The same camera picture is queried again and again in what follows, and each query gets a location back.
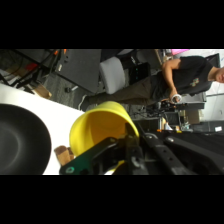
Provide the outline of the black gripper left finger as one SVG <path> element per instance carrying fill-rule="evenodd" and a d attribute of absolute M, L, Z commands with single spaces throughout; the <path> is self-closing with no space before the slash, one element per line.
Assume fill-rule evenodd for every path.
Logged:
<path fill-rule="evenodd" d="M 59 170 L 60 175 L 126 175 L 126 143 L 124 139 L 108 137 L 77 156 Z"/>

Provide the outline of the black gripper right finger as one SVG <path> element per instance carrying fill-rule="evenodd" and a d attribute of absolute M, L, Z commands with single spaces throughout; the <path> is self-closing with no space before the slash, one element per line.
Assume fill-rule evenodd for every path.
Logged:
<path fill-rule="evenodd" d="M 126 162 L 128 173 L 133 175 L 187 175 L 188 169 L 155 134 L 145 134 L 139 128 L 134 133 L 130 124 L 125 124 Z"/>

